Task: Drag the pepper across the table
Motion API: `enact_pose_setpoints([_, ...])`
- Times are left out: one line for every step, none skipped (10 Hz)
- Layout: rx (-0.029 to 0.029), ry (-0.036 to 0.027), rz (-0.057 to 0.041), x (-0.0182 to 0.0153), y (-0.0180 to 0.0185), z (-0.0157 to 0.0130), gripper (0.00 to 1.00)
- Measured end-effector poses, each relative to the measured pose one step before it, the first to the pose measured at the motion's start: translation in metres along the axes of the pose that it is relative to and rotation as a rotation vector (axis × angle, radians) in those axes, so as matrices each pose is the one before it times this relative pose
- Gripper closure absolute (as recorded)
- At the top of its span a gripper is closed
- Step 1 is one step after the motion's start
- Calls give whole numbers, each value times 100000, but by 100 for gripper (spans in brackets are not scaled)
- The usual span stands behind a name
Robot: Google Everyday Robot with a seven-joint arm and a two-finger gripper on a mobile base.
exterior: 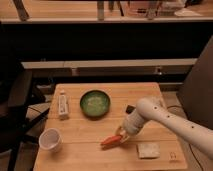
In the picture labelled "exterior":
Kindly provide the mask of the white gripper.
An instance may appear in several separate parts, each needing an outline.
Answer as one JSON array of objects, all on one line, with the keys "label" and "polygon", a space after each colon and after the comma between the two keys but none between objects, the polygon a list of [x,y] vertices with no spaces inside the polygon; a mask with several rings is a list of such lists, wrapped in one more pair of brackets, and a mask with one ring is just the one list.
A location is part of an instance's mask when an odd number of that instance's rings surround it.
[{"label": "white gripper", "polygon": [[120,135],[120,142],[124,143],[128,139],[128,135],[137,135],[146,122],[147,120],[143,118],[136,110],[134,110],[131,114],[125,117],[122,126],[119,126],[116,129],[115,134]]}]

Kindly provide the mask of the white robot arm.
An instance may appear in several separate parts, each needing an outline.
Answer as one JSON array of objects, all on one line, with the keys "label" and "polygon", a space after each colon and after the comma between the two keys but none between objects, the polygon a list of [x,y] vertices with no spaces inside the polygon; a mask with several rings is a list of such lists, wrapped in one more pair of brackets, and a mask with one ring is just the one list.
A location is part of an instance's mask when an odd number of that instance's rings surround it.
[{"label": "white robot arm", "polygon": [[150,120],[164,125],[213,160],[213,130],[170,113],[156,98],[139,99],[134,110],[124,117],[116,134],[122,135],[121,142],[125,142],[137,135]]}]

